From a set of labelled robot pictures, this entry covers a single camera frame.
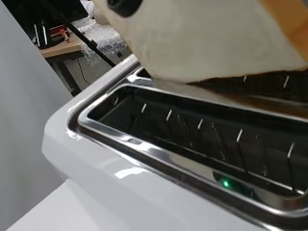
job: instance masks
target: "wall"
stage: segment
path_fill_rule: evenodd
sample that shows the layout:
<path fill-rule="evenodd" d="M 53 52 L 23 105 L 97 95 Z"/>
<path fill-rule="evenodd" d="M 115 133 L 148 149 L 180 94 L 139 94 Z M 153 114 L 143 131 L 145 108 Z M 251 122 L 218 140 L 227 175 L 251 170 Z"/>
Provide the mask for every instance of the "wall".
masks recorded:
<path fill-rule="evenodd" d="M 0 1 L 0 231 L 62 184 L 41 154 L 46 120 L 70 95 Z"/>

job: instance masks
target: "green indicator light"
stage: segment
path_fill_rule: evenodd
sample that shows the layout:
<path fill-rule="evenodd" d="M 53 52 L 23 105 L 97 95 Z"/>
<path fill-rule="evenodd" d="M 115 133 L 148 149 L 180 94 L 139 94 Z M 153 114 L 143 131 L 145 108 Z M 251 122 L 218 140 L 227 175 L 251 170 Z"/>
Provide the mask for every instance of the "green indicator light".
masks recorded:
<path fill-rule="evenodd" d="M 223 186 L 224 186 L 225 188 L 230 188 L 230 184 L 229 184 L 228 181 L 223 180 L 223 181 L 222 181 L 222 184 L 223 184 Z"/>

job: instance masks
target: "red object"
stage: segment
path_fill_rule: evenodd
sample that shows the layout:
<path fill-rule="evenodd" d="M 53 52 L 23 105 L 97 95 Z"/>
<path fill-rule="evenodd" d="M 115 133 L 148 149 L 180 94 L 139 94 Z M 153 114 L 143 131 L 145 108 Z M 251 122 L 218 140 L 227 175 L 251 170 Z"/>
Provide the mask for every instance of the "red object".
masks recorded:
<path fill-rule="evenodd" d="M 51 36 L 56 36 L 57 34 L 60 33 L 61 30 L 67 31 L 67 27 L 65 25 L 53 27 L 53 28 L 50 29 L 50 35 Z"/>
<path fill-rule="evenodd" d="M 69 40 L 69 37 L 68 37 L 66 31 L 65 31 L 64 29 L 61 29 L 61 30 L 60 30 L 60 33 L 61 33 L 61 35 L 64 37 L 65 41 L 66 41 L 67 43 L 70 43 L 70 40 Z"/>

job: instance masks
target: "toaster slot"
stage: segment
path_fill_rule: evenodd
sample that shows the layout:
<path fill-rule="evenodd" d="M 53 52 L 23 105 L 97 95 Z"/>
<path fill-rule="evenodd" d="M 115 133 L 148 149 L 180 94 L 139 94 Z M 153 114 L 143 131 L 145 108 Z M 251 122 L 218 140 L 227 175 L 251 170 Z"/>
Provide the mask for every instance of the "toaster slot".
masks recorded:
<path fill-rule="evenodd" d="M 304 147 L 288 158 L 295 141 L 307 147 L 304 122 L 134 87 L 115 92 L 89 118 L 273 193 L 307 189 Z"/>

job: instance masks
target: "table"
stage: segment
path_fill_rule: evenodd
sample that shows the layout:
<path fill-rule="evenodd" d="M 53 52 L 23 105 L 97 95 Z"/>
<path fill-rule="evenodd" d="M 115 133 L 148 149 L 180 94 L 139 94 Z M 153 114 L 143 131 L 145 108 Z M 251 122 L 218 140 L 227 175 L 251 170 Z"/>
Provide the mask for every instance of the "table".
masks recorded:
<path fill-rule="evenodd" d="M 76 35 L 71 34 L 69 39 L 70 43 L 63 41 L 53 47 L 40 50 L 40 54 L 47 62 L 54 64 L 58 68 L 70 87 L 70 93 L 75 96 L 81 92 L 81 89 L 64 64 L 64 61 L 78 59 L 84 57 L 84 55 L 81 48 L 82 42 L 79 38 Z"/>

